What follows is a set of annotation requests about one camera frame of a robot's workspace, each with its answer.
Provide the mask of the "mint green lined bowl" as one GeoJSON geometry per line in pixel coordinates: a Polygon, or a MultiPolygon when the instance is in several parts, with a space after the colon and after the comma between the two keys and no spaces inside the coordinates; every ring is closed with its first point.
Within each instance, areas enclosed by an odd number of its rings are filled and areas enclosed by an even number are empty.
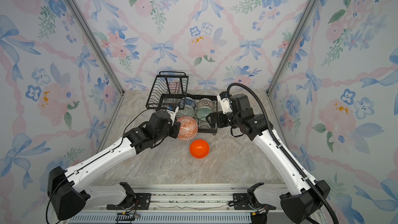
{"type": "Polygon", "coordinates": [[[198,120],[205,121],[206,117],[212,113],[212,109],[210,107],[204,106],[197,110],[196,116],[198,120]]]}

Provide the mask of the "white brown lattice bowl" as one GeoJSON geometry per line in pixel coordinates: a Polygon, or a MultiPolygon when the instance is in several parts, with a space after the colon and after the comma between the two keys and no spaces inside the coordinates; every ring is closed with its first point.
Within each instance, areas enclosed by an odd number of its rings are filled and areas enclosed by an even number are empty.
{"type": "Polygon", "coordinates": [[[198,101],[197,106],[198,106],[198,109],[199,109],[199,110],[202,109],[202,108],[208,108],[208,109],[210,109],[210,110],[213,110],[213,109],[214,109],[214,103],[213,103],[213,101],[212,101],[211,99],[208,99],[208,98],[200,99],[200,100],[198,101]]]}

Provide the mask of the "pink patterned bowl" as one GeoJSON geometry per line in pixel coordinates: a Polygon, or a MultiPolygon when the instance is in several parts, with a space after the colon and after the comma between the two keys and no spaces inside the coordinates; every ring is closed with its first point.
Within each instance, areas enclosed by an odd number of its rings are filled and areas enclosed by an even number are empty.
{"type": "Polygon", "coordinates": [[[180,123],[178,138],[183,141],[188,141],[196,137],[198,133],[197,122],[188,116],[180,117],[177,120],[180,123]]]}

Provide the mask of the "orange plastic bowl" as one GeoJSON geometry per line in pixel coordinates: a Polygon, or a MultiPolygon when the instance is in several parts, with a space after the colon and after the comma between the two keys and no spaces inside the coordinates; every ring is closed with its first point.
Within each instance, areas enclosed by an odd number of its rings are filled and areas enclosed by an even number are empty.
{"type": "Polygon", "coordinates": [[[203,159],[209,154],[210,147],[204,140],[195,140],[191,143],[189,151],[194,158],[203,159]]]}

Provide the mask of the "blue floral bowl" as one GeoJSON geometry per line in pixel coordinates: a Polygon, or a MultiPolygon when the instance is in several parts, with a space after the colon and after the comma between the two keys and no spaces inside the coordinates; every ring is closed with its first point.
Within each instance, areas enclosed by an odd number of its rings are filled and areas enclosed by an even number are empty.
{"type": "Polygon", "coordinates": [[[192,99],[191,97],[186,97],[179,101],[180,109],[186,108],[187,106],[191,107],[192,109],[195,109],[196,108],[195,100],[192,99]]]}

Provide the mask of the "green patterned bowl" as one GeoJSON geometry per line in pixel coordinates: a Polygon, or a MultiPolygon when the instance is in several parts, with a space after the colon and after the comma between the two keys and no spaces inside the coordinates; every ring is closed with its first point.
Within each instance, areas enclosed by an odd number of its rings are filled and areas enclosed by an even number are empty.
{"type": "Polygon", "coordinates": [[[185,108],[183,110],[179,110],[178,113],[176,114],[177,118],[181,118],[181,117],[191,117],[193,118],[195,115],[195,111],[193,108],[191,108],[190,106],[185,106],[185,108]]]}

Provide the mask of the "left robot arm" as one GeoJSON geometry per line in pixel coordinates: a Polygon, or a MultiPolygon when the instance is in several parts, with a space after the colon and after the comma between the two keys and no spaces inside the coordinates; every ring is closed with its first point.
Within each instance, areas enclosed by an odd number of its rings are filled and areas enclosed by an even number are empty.
{"type": "Polygon", "coordinates": [[[171,110],[156,111],[139,126],[125,128],[119,140],[89,159],[67,169],[52,169],[48,176],[47,206],[53,208],[59,221],[68,220],[89,207],[134,208],[138,199],[128,183],[100,187],[91,184],[122,161],[159,146],[166,138],[176,139],[180,122],[175,118],[176,112],[171,110]]]}

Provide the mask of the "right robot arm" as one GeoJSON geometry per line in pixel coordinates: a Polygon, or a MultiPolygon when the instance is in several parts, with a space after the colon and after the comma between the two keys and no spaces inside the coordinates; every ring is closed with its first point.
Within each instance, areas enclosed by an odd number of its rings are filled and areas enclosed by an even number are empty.
{"type": "Polygon", "coordinates": [[[258,183],[248,189],[253,206],[270,205],[280,208],[295,224],[300,224],[325,206],[330,187],[325,180],[317,180],[305,169],[280,140],[265,113],[254,114],[248,96],[217,96],[221,111],[207,116],[211,127],[239,129],[269,158],[281,175],[285,189],[271,188],[258,183]]]}

